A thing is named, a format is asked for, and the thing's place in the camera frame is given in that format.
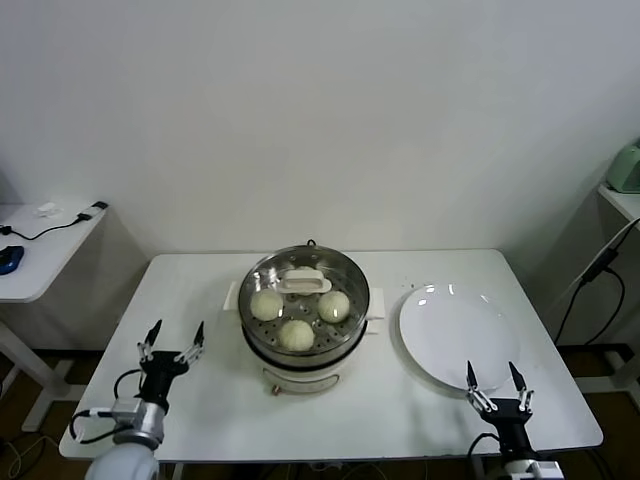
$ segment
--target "computer mouse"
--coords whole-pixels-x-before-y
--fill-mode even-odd
[[[0,275],[6,275],[18,268],[23,256],[24,247],[10,245],[0,250]]]

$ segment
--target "white wall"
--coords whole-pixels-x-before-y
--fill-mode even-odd
[[[0,0],[1,168],[23,201],[110,202],[147,256],[497,247],[542,304],[541,264],[640,131],[639,15]]]

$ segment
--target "table leg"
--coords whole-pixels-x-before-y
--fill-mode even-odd
[[[575,379],[582,393],[624,392],[640,410],[640,356],[636,355],[625,363],[618,352],[606,352],[605,357],[616,370],[608,377],[577,377]]]
[[[71,369],[73,362],[71,360],[61,360],[56,365],[54,371],[61,375],[63,378]],[[86,385],[68,385],[69,390],[64,395],[55,395],[43,389],[36,400],[36,403],[31,407],[31,411],[24,419],[22,424],[23,432],[37,432],[40,430],[40,425],[44,421],[44,418],[51,408],[53,402],[79,402],[82,398]]]
[[[14,365],[11,370],[9,370],[9,373],[5,375],[5,377],[2,379],[2,393],[0,393],[0,398],[4,397],[7,394],[9,387],[11,387],[11,384],[16,379],[19,373],[20,369]]]
[[[173,475],[171,480],[182,480],[182,471],[184,470],[184,463],[176,463],[173,467]]]
[[[58,362],[55,369],[49,368],[2,322],[0,322],[0,351],[15,364],[7,375],[7,379],[3,381],[3,387],[8,388],[18,370],[22,370],[42,386],[42,392],[22,424],[23,432],[37,432],[53,402],[80,401],[86,386],[69,385],[64,380],[73,365],[72,361],[62,360]]]
[[[42,388],[56,395],[66,395],[69,385],[27,347],[7,326],[0,322],[0,351]]]

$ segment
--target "black cable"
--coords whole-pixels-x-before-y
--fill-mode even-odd
[[[111,435],[115,435],[116,433],[124,432],[125,430],[131,430],[131,428],[133,427],[131,427],[130,425],[122,425],[120,427],[115,427],[113,430],[109,430],[108,432],[98,435],[97,437],[89,438],[87,440],[80,440],[78,443],[80,443],[81,445],[89,445],[91,443],[99,442],[100,440],[110,437]]]
[[[573,309],[573,304],[576,301],[576,297],[578,296],[578,293],[580,293],[580,290],[582,290],[582,288],[586,285],[586,282],[584,280],[580,281],[580,283],[578,284],[578,288],[575,289],[575,291],[573,292],[573,295],[571,296],[571,301],[569,302],[569,306],[567,307],[567,311],[564,312],[564,317],[562,318],[562,323],[560,324],[560,329],[558,330],[558,333],[556,334],[556,339],[553,341],[554,345],[558,344],[558,340],[560,340],[560,335],[562,335],[562,331],[564,330],[564,326],[567,323],[567,319],[569,318],[569,314],[571,313],[571,310]]]
[[[608,477],[607,474],[604,471],[604,468],[602,467],[602,465],[600,464],[600,461],[598,460],[598,457],[595,456],[595,454],[593,453],[593,450],[585,450],[587,456],[589,457],[589,459],[591,460],[591,462],[596,466],[596,468],[598,469],[598,473],[600,474],[600,478],[602,478],[602,480],[613,480],[613,477]]]
[[[15,235],[19,236],[20,238],[23,238],[23,239],[25,239],[25,240],[29,240],[29,241],[31,241],[31,240],[35,240],[35,239],[37,239],[37,238],[40,238],[40,237],[41,237],[42,235],[44,235],[45,233],[52,232],[53,230],[61,230],[61,229],[63,229],[63,228],[69,228],[69,227],[72,227],[73,225],[75,225],[76,223],[80,223],[80,222],[82,222],[82,219],[81,219],[81,218],[76,218],[73,222],[68,223],[67,225],[58,225],[57,227],[50,227],[50,228],[47,228],[46,230],[41,231],[40,233],[38,233],[37,235],[35,235],[35,236],[33,236],[33,237],[27,237],[26,235],[23,235],[23,234],[22,234],[22,233],[20,233],[20,232],[16,232],[12,227],[8,227],[8,228],[10,229],[10,230],[9,230],[9,233],[13,233],[13,234],[15,234]]]
[[[500,443],[500,439],[495,433],[485,432],[478,435],[476,439],[471,443],[469,451],[467,452],[467,467],[471,472],[473,472],[473,465],[471,464],[471,456],[473,455],[473,450],[476,448],[476,445],[478,445],[478,442],[480,442],[480,440],[482,440],[483,438],[493,438],[496,442]]]
[[[98,442],[104,438],[110,437],[111,435],[115,435],[116,433],[124,432],[125,430],[130,430],[131,428],[133,428],[131,425],[122,425],[120,427],[115,427],[113,430],[109,430],[108,432],[98,435],[97,437],[89,438],[87,440],[85,439],[78,440],[78,434],[76,433],[76,429],[75,429],[76,420],[80,417],[89,418],[90,416],[91,415],[89,413],[89,410],[81,410],[75,413],[73,417],[71,417],[71,422],[69,422],[69,434],[71,435],[71,438],[73,438],[75,441],[77,441],[81,445],[89,445],[91,443]],[[97,416],[102,418],[110,418],[110,417],[113,417],[113,413],[107,412],[107,411],[105,412],[100,411],[100,412],[97,412]]]
[[[593,454],[600,459],[600,461],[602,462],[602,464],[604,465],[604,469],[607,471],[607,475],[609,475],[609,478],[611,480],[616,480],[615,475],[613,474],[613,470],[611,470],[611,466],[609,465],[609,462],[607,462],[607,460],[602,456],[602,454],[598,451],[598,450],[591,450],[593,452]]]
[[[276,463],[275,465],[272,465],[271,468],[269,470],[267,470],[266,472],[264,472],[262,475],[260,475],[260,477],[258,477],[258,480],[267,480],[267,478],[269,478],[271,476],[271,474],[276,470],[276,468],[278,468],[280,466],[279,463]]]
[[[33,462],[31,462],[31,465],[29,465],[25,469],[20,470],[20,473],[18,474],[18,476],[14,477],[13,480],[18,480],[19,478],[24,477],[27,473],[29,473],[31,470],[33,470],[33,468],[38,464],[38,462],[40,460],[42,460],[42,457],[44,456],[44,452],[45,452],[45,448],[46,448],[46,445],[45,445],[46,443],[47,443],[46,441],[41,441],[40,442],[40,451],[38,451],[38,455],[36,455],[35,460]]]
[[[618,299],[618,305],[616,305],[616,309],[614,310],[611,317],[609,317],[609,320],[607,321],[607,323],[605,323],[604,327],[602,327],[600,331],[591,338],[591,340],[585,342],[585,345],[589,345],[590,343],[595,342],[598,339],[598,337],[600,337],[600,335],[602,335],[607,330],[607,328],[609,328],[609,326],[616,319],[616,316],[618,315],[618,313],[620,312],[620,309],[622,308],[622,303],[624,302],[624,295],[626,292],[626,288],[624,285],[624,281],[622,280],[622,277],[620,277],[620,275],[618,275],[611,268],[606,268],[604,271],[610,275],[613,275],[618,280],[618,283],[620,284],[620,298]]]
[[[133,375],[134,373],[140,373],[140,381],[142,381],[142,370],[140,368],[134,368],[132,370],[127,370],[122,375],[120,375],[116,380],[116,383],[113,384],[113,396],[115,397],[116,400],[120,398],[118,395],[118,387],[120,386],[120,382],[124,380],[125,377],[128,377],[129,375]]]
[[[638,222],[640,222],[640,218],[636,218],[631,224],[629,224],[627,231],[624,232],[624,235],[622,236],[618,244],[615,247],[613,247],[614,250],[617,251],[620,248],[620,246],[624,243],[624,241],[627,239],[627,237],[631,233],[631,230],[633,230],[633,228],[638,224]]]

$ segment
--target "small white object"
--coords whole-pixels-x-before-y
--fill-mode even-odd
[[[384,290],[372,288],[369,295],[369,309],[367,310],[367,320],[382,320],[386,316],[384,309]]]
[[[400,335],[417,364],[457,391],[467,390],[467,361],[481,390],[511,377],[509,362],[520,358],[520,342],[505,315],[486,296],[460,284],[429,284],[406,299]]]
[[[290,320],[280,327],[280,344],[292,352],[304,352],[313,346],[315,335],[311,325],[302,320]]]
[[[62,208],[58,207],[55,203],[53,202],[47,202],[43,205],[40,205],[36,211],[35,214],[38,217],[55,217],[56,215],[59,215],[60,213],[62,213]]]
[[[326,293],[331,290],[331,282],[324,278],[320,270],[297,268],[287,270],[278,284],[280,293],[298,293],[310,295],[312,293]]]
[[[240,294],[240,282],[236,282],[235,280],[231,282],[229,285],[229,290],[227,290],[227,296],[224,299],[224,304],[222,305],[222,310],[228,312],[230,310],[238,310],[238,295]]]
[[[258,320],[269,322],[282,315],[284,302],[278,292],[271,289],[260,290],[251,297],[251,314]]]
[[[349,297],[342,292],[328,292],[318,300],[318,314],[328,323],[340,323],[349,315]]]

